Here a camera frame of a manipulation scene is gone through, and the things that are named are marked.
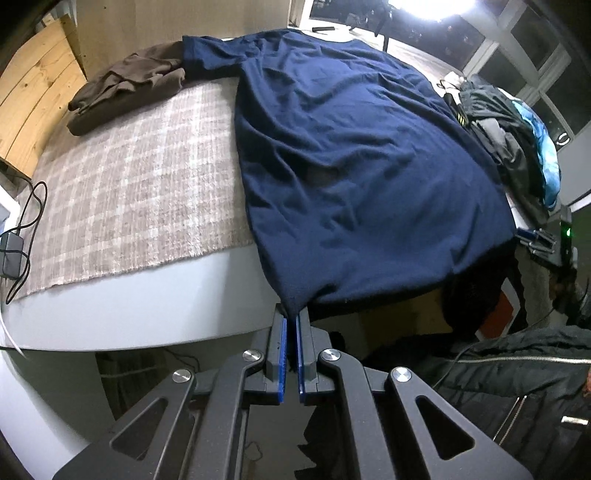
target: wooden wall panel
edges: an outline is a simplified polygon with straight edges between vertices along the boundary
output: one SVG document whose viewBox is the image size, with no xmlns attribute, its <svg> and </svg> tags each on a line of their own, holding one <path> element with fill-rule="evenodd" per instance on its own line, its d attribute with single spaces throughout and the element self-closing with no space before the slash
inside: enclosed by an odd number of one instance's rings
<svg viewBox="0 0 591 480">
<path fill-rule="evenodd" d="M 6 158 L 35 105 L 73 60 L 70 45 L 64 38 L 33 65 L 2 102 L 0 118 L 10 121 L 3 122 L 0 128 L 0 157 Z"/>
<path fill-rule="evenodd" d="M 53 129 L 67 111 L 68 102 L 86 83 L 78 62 L 72 62 L 47 89 L 22 126 L 12 144 L 6 161 L 27 177 L 33 172 Z"/>
<path fill-rule="evenodd" d="M 67 103 L 86 82 L 70 46 L 75 34 L 68 16 L 48 21 L 0 77 L 0 157 L 28 177 Z"/>
<path fill-rule="evenodd" d="M 53 22 L 35 35 L 31 39 L 34 41 L 30 40 L 19 48 L 0 77 L 0 103 L 6 99 L 12 89 L 43 55 L 75 29 L 76 27 L 69 17 L 62 17 L 59 22 Z"/>
<path fill-rule="evenodd" d="M 141 48 L 183 35 L 239 37 L 288 24 L 291 0 L 77 0 L 88 78 Z"/>
</svg>

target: navy blue t-shirt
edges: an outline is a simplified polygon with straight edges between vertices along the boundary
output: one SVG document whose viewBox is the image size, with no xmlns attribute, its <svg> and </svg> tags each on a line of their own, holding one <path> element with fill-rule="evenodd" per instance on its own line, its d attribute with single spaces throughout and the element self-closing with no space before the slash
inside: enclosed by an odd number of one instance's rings
<svg viewBox="0 0 591 480">
<path fill-rule="evenodd" d="M 183 43 L 187 80 L 239 77 L 246 211 L 290 317 L 435 286 L 512 240 L 493 160 L 415 68 L 287 29 Z"/>
</svg>

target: jacket zipper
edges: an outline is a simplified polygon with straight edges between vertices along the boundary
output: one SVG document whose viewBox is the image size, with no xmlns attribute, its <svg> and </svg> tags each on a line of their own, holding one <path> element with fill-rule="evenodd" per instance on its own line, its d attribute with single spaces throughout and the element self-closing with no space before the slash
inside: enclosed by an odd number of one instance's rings
<svg viewBox="0 0 591 480">
<path fill-rule="evenodd" d="M 507 431 L 505 432 L 505 434 L 503 435 L 503 438 L 499 442 L 499 446 L 503 445 L 503 442 L 507 438 L 507 435 L 509 435 L 509 432 L 513 428 L 513 425 L 515 425 L 515 422 L 517 421 L 517 417 L 519 416 L 519 414 L 521 412 L 521 409 L 523 408 L 523 404 L 525 403 L 525 400 L 526 399 L 527 399 L 527 395 L 524 395 L 523 398 L 521 399 L 521 402 L 519 404 L 519 407 L 517 407 L 517 411 L 515 412 L 515 415 L 513 416 L 513 419 L 511 420 L 511 423 L 509 424 L 509 427 L 507 428 Z"/>
<path fill-rule="evenodd" d="M 509 413 L 507 414 L 507 416 L 505 417 L 505 420 L 503 420 L 503 423 L 501 423 L 501 426 L 499 427 L 499 429 L 496 431 L 495 436 L 492 438 L 492 441 L 495 442 L 496 438 L 499 436 L 500 432 L 503 430 L 503 427 L 505 426 L 505 423 L 508 422 L 508 420 L 511 418 L 511 414 L 513 413 L 513 411 L 515 410 L 515 407 L 517 406 L 517 404 L 519 403 L 519 400 L 521 400 L 521 397 L 517 397 L 517 400 L 515 400 L 515 403 L 513 403 L 513 406 L 511 407 L 511 409 L 509 410 Z"/>
<path fill-rule="evenodd" d="M 508 362 L 513 360 L 529 360 L 537 362 L 553 362 L 557 364 L 572 364 L 572 365 L 591 365 L 591 359 L 588 358 L 561 358 L 558 356 L 543 356 L 543 355 L 508 355 L 497 356 L 495 358 L 478 358 L 473 360 L 456 360 L 457 364 L 484 364 L 488 362 Z"/>
</svg>

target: red object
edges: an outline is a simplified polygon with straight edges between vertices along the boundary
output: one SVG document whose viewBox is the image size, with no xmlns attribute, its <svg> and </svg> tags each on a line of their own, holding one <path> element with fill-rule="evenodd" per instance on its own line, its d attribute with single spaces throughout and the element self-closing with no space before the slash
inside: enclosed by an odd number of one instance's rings
<svg viewBox="0 0 591 480">
<path fill-rule="evenodd" d="M 499 302 L 480 327 L 480 332 L 486 338 L 498 338 L 503 334 L 505 327 L 513 320 L 513 305 L 506 295 L 501 292 Z"/>
</svg>

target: black cable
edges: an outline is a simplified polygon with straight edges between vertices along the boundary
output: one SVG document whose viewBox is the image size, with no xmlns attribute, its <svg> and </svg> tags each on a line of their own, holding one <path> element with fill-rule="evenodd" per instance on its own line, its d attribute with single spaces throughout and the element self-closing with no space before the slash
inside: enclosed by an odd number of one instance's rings
<svg viewBox="0 0 591 480">
<path fill-rule="evenodd" d="M 15 232 L 17 235 L 20 235 L 21 230 L 25 229 L 25 228 L 29 228 L 31 226 L 35 226 L 33 229 L 33 233 L 31 235 L 31 240 L 29 242 L 29 247 L 28 247 L 28 251 L 25 253 L 23 252 L 19 252 L 19 251 L 14 251 L 14 250 L 5 250 L 5 249 L 0 249 L 0 252 L 2 253 L 20 253 L 23 257 L 25 257 L 25 259 L 27 260 L 27 262 L 25 263 L 25 268 L 23 269 L 22 274 L 15 280 L 15 283 L 12 285 L 12 287 L 10 288 L 10 290 L 8 291 L 7 297 L 6 297 L 6 305 L 8 305 L 11 301 L 13 301 L 14 297 L 17 295 L 18 291 L 22 288 L 22 286 L 25 284 L 25 282 L 27 281 L 27 278 L 29 276 L 29 273 L 31 272 L 31 251 L 33 249 L 33 242 L 35 241 L 35 236 L 37 234 L 37 228 L 39 227 L 39 223 L 41 221 L 41 217 L 43 215 L 43 212 L 45 211 L 45 206 L 47 204 L 47 196 L 48 196 L 48 188 L 47 188 L 47 183 L 45 183 L 44 181 L 39 181 L 37 182 L 35 185 L 33 185 L 33 183 L 31 182 L 31 180 L 29 180 L 28 178 L 16 173 L 16 172 L 11 172 L 9 173 L 9 175 L 12 175 L 14 177 L 18 177 L 20 179 L 25 180 L 29 186 L 31 187 L 31 193 L 29 194 L 29 197 L 27 198 L 27 201 L 25 203 L 25 206 L 22 209 L 21 212 L 21 217 L 20 220 L 18 221 L 18 225 L 14 228 L 11 228 L 9 230 L 7 230 L 5 233 L 8 232 Z M 35 193 L 36 189 L 38 186 L 43 186 L 45 188 L 45 195 L 43 200 L 41 200 L 37 194 Z M 31 199 L 34 198 L 38 204 L 39 204 L 39 213 L 37 214 L 37 217 L 35 217 L 35 219 L 26 224 L 23 225 L 22 222 L 25 218 L 25 214 L 27 211 L 27 207 L 29 206 Z"/>
<path fill-rule="evenodd" d="M 170 355 L 172 355 L 173 357 L 175 357 L 175 359 L 177 359 L 183 365 L 187 365 L 187 367 L 191 367 L 193 369 L 196 369 L 196 372 L 197 373 L 199 373 L 201 371 L 201 364 L 199 363 L 199 359 L 196 356 L 193 356 L 193 355 L 183 355 L 181 353 L 176 353 L 176 352 L 173 352 L 170 348 L 166 348 L 166 347 L 163 347 L 163 350 L 165 352 L 170 353 Z M 195 365 L 191 365 L 190 363 L 186 362 L 185 360 L 183 360 L 183 358 L 190 358 L 192 360 L 195 360 L 195 363 L 197 364 L 197 367 L 195 367 Z"/>
<path fill-rule="evenodd" d="M 447 372 L 445 372 L 443 374 L 443 376 L 437 380 L 434 385 L 433 385 L 433 390 L 436 390 L 439 385 L 441 385 L 441 383 L 447 378 L 447 376 L 452 372 L 452 368 L 456 366 L 457 361 L 460 359 L 460 357 L 466 353 L 470 348 L 472 348 L 473 346 L 477 345 L 479 342 L 473 343 L 471 345 L 468 345 L 467 347 L 463 348 L 462 350 L 460 350 L 460 353 L 456 355 L 455 359 L 453 359 L 452 364 L 449 366 L 449 368 L 447 369 Z"/>
</svg>

